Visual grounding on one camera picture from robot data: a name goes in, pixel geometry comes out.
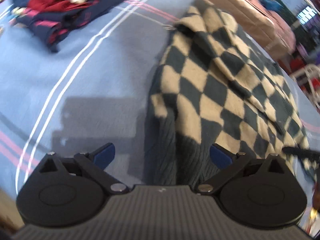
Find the white metal rack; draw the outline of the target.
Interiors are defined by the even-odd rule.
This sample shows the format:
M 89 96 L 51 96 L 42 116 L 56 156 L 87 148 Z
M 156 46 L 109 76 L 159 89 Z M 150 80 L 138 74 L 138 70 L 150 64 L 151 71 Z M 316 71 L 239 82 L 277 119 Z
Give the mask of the white metal rack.
M 304 85 L 314 78 L 319 79 L 319 65 L 308 64 L 290 75 L 291 79 L 299 86 Z

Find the green cream checkered sweater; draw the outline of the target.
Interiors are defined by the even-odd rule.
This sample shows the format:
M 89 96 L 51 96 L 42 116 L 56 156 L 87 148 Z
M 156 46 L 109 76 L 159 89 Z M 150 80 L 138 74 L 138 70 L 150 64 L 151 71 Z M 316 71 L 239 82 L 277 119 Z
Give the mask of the green cream checkered sweater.
M 148 122 L 148 178 L 156 185 L 196 186 L 216 174 L 213 144 L 257 158 L 309 147 L 281 68 L 208 0 L 195 0 L 174 25 L 150 88 Z

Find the light blue striped bedsheet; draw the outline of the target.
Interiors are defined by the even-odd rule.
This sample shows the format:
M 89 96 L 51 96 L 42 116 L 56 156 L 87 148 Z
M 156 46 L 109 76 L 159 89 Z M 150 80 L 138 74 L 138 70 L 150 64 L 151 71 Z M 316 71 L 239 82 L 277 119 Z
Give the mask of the light blue striped bedsheet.
M 148 105 L 174 25 L 195 0 L 125 0 L 70 31 L 51 52 L 1 5 L 1 189 L 15 198 L 48 152 L 68 157 L 111 142 L 108 172 L 152 184 Z M 319 150 L 319 114 L 283 72 L 309 147 Z

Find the navy red clothes pile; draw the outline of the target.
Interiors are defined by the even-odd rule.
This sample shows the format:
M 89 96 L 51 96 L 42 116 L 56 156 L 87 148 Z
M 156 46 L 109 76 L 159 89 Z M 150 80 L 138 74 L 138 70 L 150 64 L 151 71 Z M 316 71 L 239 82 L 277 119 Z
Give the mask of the navy red clothes pile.
M 12 0 L 15 20 L 36 36 L 51 52 L 70 31 L 103 16 L 125 0 Z

